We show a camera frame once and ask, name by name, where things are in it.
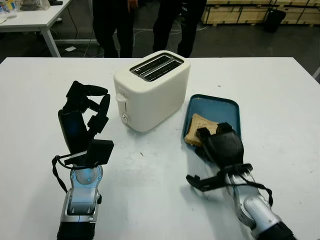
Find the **desk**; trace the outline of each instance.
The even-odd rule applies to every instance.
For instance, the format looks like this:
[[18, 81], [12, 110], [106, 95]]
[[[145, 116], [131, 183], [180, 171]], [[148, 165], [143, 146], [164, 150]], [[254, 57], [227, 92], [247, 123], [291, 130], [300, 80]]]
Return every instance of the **desk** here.
[[[198, 194], [185, 177], [213, 175], [183, 142], [189, 99], [240, 107], [244, 162], [273, 191], [273, 211], [301, 240], [320, 236], [320, 85], [293, 59], [191, 58], [182, 108], [147, 133], [118, 116], [113, 74], [134, 59], [7, 58], [0, 65], [0, 220], [5, 240], [54, 240], [65, 193], [52, 158], [68, 153], [58, 121], [72, 82], [109, 89], [113, 140], [103, 166], [95, 240], [248, 240], [225, 189]], [[93, 114], [87, 111], [85, 121]], [[58, 166], [70, 186], [69, 171]]]
[[72, 0], [63, 0], [62, 5], [51, 6], [48, 10], [19, 11], [17, 17], [7, 19], [0, 24], [0, 33], [8, 32], [41, 32], [53, 57], [60, 57], [50, 28], [62, 11]]

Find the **toaster slot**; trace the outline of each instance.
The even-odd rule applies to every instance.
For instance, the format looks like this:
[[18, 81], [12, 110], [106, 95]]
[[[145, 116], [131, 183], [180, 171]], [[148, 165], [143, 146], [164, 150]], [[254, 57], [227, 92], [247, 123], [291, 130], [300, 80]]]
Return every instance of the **toaster slot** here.
[[152, 62], [149, 62], [146, 65], [139, 67], [138, 69], [134, 70], [134, 72], [138, 75], [143, 75], [144, 73], [164, 64], [165, 62], [168, 62], [169, 60], [170, 60], [169, 57], [167, 57], [165, 55], [161, 56], [161, 57], [153, 60]]
[[171, 61], [170, 63], [164, 65], [163, 67], [155, 70], [154, 72], [144, 76], [144, 79], [148, 82], [152, 82], [161, 76], [165, 75], [166, 73], [170, 72], [171, 70], [175, 69], [176, 67], [180, 66], [181, 63], [178, 61]]

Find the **black pants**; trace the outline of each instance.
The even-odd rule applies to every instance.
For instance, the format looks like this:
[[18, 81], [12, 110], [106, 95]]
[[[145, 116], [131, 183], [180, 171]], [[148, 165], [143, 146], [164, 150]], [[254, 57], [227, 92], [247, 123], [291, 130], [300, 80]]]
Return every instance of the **black pants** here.
[[153, 27], [153, 51], [164, 50], [167, 46], [172, 24], [181, 13], [182, 40], [178, 54], [188, 58], [194, 46], [197, 24], [205, 10], [207, 0], [161, 0], [158, 18]]
[[132, 57], [134, 11], [127, 0], [93, 0], [93, 30], [105, 58], [117, 58], [113, 34], [120, 43], [120, 58]]

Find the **toaster lever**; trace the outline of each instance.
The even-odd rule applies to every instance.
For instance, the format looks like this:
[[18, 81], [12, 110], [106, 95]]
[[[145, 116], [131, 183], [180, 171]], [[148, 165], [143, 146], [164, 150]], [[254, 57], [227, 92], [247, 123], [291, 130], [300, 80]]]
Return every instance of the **toaster lever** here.
[[121, 93], [117, 93], [115, 95], [115, 99], [120, 102], [120, 103], [125, 103], [127, 101], [127, 99], [125, 98], [125, 96], [123, 96]]

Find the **floor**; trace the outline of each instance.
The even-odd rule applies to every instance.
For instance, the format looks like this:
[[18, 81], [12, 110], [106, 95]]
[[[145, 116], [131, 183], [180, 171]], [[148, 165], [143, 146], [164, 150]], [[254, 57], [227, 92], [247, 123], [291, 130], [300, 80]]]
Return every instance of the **floor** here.
[[[141, 6], [135, 15], [133, 57], [140, 58], [152, 53], [152, 27], [157, 18], [159, 2], [154, 0]], [[70, 14], [78, 30], [78, 39], [94, 38], [92, 17], [88, 0], [74, 0], [69, 6]], [[74, 39], [76, 29], [68, 11], [61, 15], [62, 22], [52, 27], [55, 39]], [[176, 52], [181, 40], [179, 17], [172, 26], [167, 49]], [[119, 44], [114, 35], [117, 48]], [[34, 32], [13, 32], [0, 35], [0, 63], [6, 57], [50, 57], [41, 35]], [[63, 57], [103, 56], [96, 44], [78, 44], [76, 50], [67, 52], [70, 44], [61, 44], [58, 49]], [[320, 30], [318, 27], [284, 25], [276, 33], [263, 31], [256, 25], [198, 25], [196, 40], [191, 54], [203, 57], [294, 57], [311, 75], [320, 66]]]

